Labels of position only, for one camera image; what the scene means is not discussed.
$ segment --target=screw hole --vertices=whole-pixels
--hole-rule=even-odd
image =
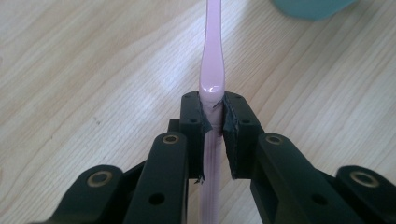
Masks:
[[[282,139],[280,137],[273,136],[273,135],[267,136],[265,138],[265,140],[267,140],[267,142],[274,144],[274,145],[282,144]]]
[[[363,185],[367,188],[376,188],[379,186],[378,180],[372,175],[366,174],[361,171],[353,171],[350,173],[350,177],[358,184]]]
[[[106,185],[112,177],[113,174],[109,171],[99,171],[88,178],[87,184],[91,188],[99,188]]]
[[[327,204],[326,198],[321,196],[320,194],[313,194],[311,199],[312,199],[312,201],[314,201],[314,203],[317,203],[319,205],[326,205]]]
[[[174,143],[176,143],[176,142],[178,142],[178,136],[177,135],[166,135],[164,138],[163,138],[163,142],[165,143],[165,144],[174,144]]]
[[[161,193],[155,193],[149,196],[148,201],[152,205],[160,205],[165,201],[165,196]]]

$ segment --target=light wood surface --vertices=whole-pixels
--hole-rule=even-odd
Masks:
[[[324,21],[270,1],[224,0],[226,90],[320,170],[396,183],[396,2]],[[198,90],[205,1],[0,1],[0,223],[47,219],[85,170],[126,171]],[[248,181],[222,163],[222,223],[261,223]],[[191,182],[189,223],[197,223]]]

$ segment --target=translucent pink rod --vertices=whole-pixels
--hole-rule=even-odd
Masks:
[[[206,35],[201,64],[200,100],[213,130],[205,136],[205,182],[200,187],[200,222],[219,223],[224,61],[221,50],[221,0],[206,2]]]

